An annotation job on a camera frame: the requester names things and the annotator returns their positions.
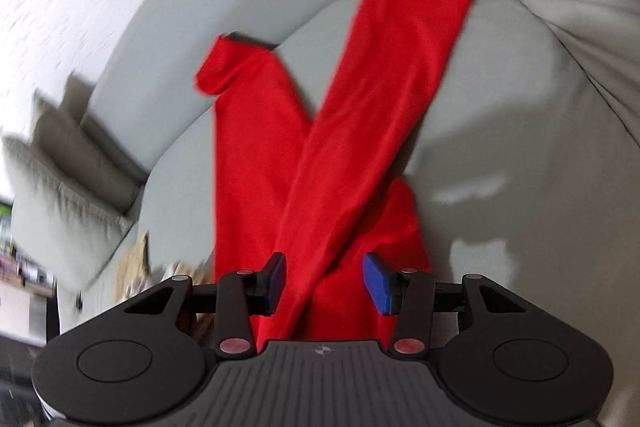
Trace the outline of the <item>red sweater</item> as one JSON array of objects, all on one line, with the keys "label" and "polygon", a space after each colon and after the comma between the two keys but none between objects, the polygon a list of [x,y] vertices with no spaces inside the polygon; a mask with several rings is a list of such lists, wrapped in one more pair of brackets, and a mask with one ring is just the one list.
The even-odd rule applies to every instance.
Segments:
[{"label": "red sweater", "polygon": [[639,0],[362,0],[310,115],[277,54],[219,38],[215,272],[280,251],[270,340],[376,339],[365,254],[485,269],[594,332],[639,249]]}]

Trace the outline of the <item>tan and white garment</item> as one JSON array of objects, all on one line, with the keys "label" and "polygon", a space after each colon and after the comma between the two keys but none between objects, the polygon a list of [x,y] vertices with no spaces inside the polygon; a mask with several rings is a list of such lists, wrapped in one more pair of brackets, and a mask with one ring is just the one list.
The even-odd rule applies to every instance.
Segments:
[{"label": "tan and white garment", "polygon": [[114,305],[120,305],[126,300],[136,297],[151,287],[173,279],[174,277],[189,277],[193,288],[213,283],[215,251],[198,265],[178,260],[167,268],[161,269],[160,274],[153,274],[149,256],[149,234],[144,233],[141,239],[132,246],[126,254],[117,261],[113,291]]}]

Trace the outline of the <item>grey sofa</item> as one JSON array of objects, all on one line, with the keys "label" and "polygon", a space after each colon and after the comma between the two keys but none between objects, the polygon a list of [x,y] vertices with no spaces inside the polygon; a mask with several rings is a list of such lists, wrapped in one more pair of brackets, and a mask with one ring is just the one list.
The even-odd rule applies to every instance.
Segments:
[{"label": "grey sofa", "polygon": [[[32,96],[79,103],[148,178],[127,243],[152,268],[213,254],[214,39],[277,43],[321,103],[360,0],[1,0],[1,128]],[[597,339],[614,364],[600,420],[639,421],[639,0],[475,0],[411,145],[408,180],[437,276],[483,273]]]}]

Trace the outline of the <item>grey sofa cushion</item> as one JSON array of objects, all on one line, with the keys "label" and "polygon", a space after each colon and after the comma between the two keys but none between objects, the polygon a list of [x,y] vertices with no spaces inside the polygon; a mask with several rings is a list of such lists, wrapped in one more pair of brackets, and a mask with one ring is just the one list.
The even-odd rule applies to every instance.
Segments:
[{"label": "grey sofa cushion", "polygon": [[11,232],[18,249],[66,291],[99,276],[125,238],[141,184],[122,171],[70,112],[32,97],[27,139],[2,136],[14,191]]}]

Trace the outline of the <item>cluttered shelf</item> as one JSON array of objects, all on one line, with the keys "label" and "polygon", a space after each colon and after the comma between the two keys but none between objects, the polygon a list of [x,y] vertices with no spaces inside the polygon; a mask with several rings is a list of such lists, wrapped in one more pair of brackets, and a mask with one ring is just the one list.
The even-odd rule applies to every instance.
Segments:
[{"label": "cluttered shelf", "polygon": [[42,347],[58,331],[55,279],[16,246],[12,204],[1,199],[1,335]]}]

